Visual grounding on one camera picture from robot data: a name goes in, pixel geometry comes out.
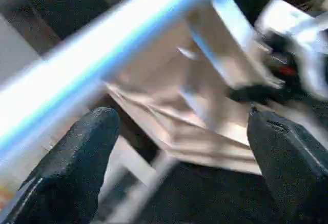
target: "metal bar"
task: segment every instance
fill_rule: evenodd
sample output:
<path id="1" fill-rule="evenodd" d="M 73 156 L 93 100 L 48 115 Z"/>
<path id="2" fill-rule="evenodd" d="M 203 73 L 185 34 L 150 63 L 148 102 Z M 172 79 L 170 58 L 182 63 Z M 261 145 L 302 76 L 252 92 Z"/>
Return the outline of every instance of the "metal bar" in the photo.
<path id="1" fill-rule="evenodd" d="M 0 155 L 203 0 L 126 0 L 87 25 L 0 92 Z"/>

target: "black object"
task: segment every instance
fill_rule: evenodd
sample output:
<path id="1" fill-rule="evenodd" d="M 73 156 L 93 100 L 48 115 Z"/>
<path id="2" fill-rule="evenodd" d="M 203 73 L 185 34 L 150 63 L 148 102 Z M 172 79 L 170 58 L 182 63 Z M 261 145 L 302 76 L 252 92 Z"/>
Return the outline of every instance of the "black object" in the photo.
<path id="1" fill-rule="evenodd" d="M 118 130 L 118 115 L 109 108 L 77 121 L 0 212 L 0 223 L 89 223 Z"/>
<path id="2" fill-rule="evenodd" d="M 328 128 L 328 102 L 314 99 L 302 88 L 295 56 L 289 51 L 291 44 L 288 36 L 272 33 L 264 38 L 264 42 L 272 48 L 272 54 L 264 64 L 272 74 L 284 81 L 281 88 L 273 88 L 262 84 L 244 86 L 238 89 L 228 88 L 227 97 L 240 102 L 257 102 L 269 105 L 269 100 L 285 105 L 290 100 L 300 101 L 309 106 L 320 122 Z M 328 80 L 328 64 L 325 65 L 325 77 Z"/>
<path id="3" fill-rule="evenodd" d="M 179 162 L 134 223 L 285 222 L 261 176 Z"/>
<path id="4" fill-rule="evenodd" d="M 30 4 L 61 39 L 109 9 L 105 0 L 30 0 Z"/>
<path id="5" fill-rule="evenodd" d="M 303 126 L 254 107 L 248 139 L 282 213 L 295 223 L 325 223 L 327 150 Z"/>

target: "dark floor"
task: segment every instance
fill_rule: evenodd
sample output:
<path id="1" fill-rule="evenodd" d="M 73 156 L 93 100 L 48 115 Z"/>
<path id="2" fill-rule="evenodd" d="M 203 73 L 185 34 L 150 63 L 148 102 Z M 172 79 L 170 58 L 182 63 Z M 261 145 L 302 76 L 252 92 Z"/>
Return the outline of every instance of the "dark floor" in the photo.
<path id="1" fill-rule="evenodd" d="M 261 176 L 180 163 L 135 223 L 285 222 Z"/>

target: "metal frame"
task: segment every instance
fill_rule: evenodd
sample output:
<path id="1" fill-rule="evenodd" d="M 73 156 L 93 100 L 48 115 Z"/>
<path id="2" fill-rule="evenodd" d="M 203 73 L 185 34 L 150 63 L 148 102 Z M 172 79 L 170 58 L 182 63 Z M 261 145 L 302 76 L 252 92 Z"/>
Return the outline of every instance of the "metal frame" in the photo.
<path id="1" fill-rule="evenodd" d="M 13 79 L 0 93 L 0 155 L 91 99 L 102 77 L 203 1 L 125 0 Z"/>

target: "shiny metal tube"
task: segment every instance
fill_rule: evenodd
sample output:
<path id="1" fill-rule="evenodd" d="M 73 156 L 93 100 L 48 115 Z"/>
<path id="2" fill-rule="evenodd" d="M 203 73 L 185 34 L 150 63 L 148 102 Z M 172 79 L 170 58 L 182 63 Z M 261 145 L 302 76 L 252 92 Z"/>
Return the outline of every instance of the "shiny metal tube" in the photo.
<path id="1" fill-rule="evenodd" d="M 97 80 L 112 76 L 142 46 L 203 0 L 125 0 L 87 25 L 0 92 L 0 155 L 58 117 Z"/>

